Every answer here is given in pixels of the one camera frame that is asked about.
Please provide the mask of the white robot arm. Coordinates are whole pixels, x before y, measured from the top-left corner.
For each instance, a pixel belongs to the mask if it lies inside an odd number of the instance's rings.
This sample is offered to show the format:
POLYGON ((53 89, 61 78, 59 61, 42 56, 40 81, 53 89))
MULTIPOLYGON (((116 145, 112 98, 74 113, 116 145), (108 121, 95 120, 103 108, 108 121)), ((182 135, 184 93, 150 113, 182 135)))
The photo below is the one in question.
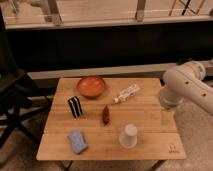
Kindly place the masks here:
POLYGON ((213 88, 203 82, 206 69, 201 62, 190 61, 174 66, 163 74, 164 86, 159 91, 159 103, 166 110, 190 100, 213 117, 213 88))

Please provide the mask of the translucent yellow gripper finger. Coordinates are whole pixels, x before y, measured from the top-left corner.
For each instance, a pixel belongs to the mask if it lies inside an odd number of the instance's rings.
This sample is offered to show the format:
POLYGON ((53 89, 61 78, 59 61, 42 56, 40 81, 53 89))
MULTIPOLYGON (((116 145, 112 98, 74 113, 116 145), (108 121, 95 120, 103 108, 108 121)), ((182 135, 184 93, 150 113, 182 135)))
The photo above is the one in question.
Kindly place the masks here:
POLYGON ((163 125, 168 125, 171 121, 172 113, 168 110, 162 110, 161 113, 161 123, 163 125))

